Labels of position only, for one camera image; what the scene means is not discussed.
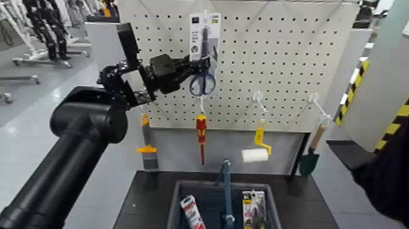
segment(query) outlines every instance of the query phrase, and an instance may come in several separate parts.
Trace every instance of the hazard stripe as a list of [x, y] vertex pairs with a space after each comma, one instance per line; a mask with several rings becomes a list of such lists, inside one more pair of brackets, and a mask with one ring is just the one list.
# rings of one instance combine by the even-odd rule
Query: hazard stripe
[[345, 100], [344, 104], [341, 104], [335, 118], [335, 123], [339, 126], [342, 124], [343, 118], [346, 116], [348, 112], [348, 108], [351, 105], [354, 97], [357, 93], [358, 87], [361, 85], [363, 76], [365, 72], [368, 70], [369, 61], [362, 62], [361, 68], [354, 71], [354, 75], [352, 76], [352, 81], [350, 82], [348, 89], [346, 90], [347, 99]]
[[404, 123], [405, 119], [407, 118], [409, 118], [409, 99], [407, 99], [406, 103], [400, 107], [395, 118], [393, 119], [393, 122], [388, 126], [388, 128], [386, 128], [385, 134], [375, 147], [375, 153], [379, 153], [395, 136], [395, 134], [399, 132], [402, 123]]

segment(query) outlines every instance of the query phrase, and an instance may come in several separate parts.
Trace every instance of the white pegboard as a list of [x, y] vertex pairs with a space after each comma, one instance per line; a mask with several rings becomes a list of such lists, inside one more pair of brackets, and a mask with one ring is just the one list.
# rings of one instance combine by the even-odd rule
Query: white pegboard
[[[208, 129], [254, 130], [263, 117], [266, 130], [280, 132], [313, 130], [320, 112], [307, 97], [317, 92], [322, 105], [358, 12], [350, 3], [283, 1], [138, 0], [121, 1], [119, 9], [145, 65], [164, 53], [188, 55], [189, 14], [220, 12], [217, 87], [204, 101]], [[151, 126], [195, 128], [200, 106], [189, 83], [144, 106]], [[269, 113], [251, 100], [256, 91]]]

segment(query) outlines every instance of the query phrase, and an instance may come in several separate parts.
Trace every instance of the tool bin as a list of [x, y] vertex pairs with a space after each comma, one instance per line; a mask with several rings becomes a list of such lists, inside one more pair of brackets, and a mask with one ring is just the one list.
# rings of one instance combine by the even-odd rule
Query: tool bin
[[[252, 183], [232, 183], [231, 199], [234, 222], [234, 229], [243, 229], [243, 191], [264, 191], [267, 208], [267, 228], [281, 229], [280, 220], [273, 193], [268, 185]], [[201, 217], [207, 229], [222, 229], [224, 226], [223, 215], [225, 214], [225, 195], [223, 183], [215, 186], [211, 181], [187, 181], [179, 180], [175, 185], [173, 200], [169, 211], [167, 229], [190, 229], [180, 201], [186, 196], [193, 195], [196, 199]]]

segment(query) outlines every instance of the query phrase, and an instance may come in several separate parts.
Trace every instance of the black table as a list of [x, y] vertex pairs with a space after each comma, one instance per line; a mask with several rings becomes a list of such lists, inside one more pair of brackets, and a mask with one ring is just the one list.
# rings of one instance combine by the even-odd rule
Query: black table
[[[114, 229], [166, 228], [177, 180], [214, 181], [217, 174], [138, 171]], [[233, 182], [269, 184], [283, 229], [338, 228], [313, 178], [285, 175], [232, 174]]]

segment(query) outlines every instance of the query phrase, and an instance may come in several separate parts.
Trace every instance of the yellow paint roller handle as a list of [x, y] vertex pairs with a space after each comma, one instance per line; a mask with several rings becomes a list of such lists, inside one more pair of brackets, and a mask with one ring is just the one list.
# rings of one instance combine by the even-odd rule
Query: yellow paint roller handle
[[264, 147], [267, 149], [268, 156], [271, 155], [271, 146], [263, 143], [264, 138], [264, 127], [258, 127], [256, 130], [256, 135], [254, 136], [254, 143], [256, 145]]

